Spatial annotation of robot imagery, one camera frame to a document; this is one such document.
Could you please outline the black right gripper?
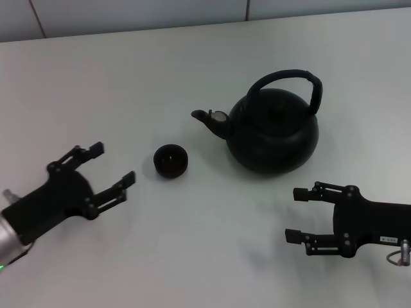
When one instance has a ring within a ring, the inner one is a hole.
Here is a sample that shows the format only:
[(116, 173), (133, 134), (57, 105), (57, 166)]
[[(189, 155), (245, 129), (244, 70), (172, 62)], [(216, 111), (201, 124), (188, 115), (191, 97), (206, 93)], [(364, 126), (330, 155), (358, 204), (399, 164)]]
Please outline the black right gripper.
[(365, 244), (400, 246), (410, 241), (410, 205), (369, 201), (356, 186), (315, 182), (311, 190), (294, 188), (295, 201), (335, 204), (334, 234), (309, 234), (286, 229), (286, 242), (303, 244), (306, 255), (339, 255), (352, 258)]

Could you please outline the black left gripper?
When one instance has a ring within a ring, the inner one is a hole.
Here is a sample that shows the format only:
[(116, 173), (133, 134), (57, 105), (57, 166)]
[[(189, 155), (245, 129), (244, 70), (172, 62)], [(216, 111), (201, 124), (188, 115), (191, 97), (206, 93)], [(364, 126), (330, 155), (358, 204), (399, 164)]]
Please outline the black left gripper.
[(1, 214), (23, 245), (34, 242), (67, 218), (81, 216), (94, 220), (127, 201), (127, 189), (136, 182), (134, 171), (95, 195), (86, 178), (73, 171), (102, 154), (102, 142), (89, 149), (75, 146), (58, 161), (59, 166), (72, 170), (49, 171), (44, 185), (2, 210)]

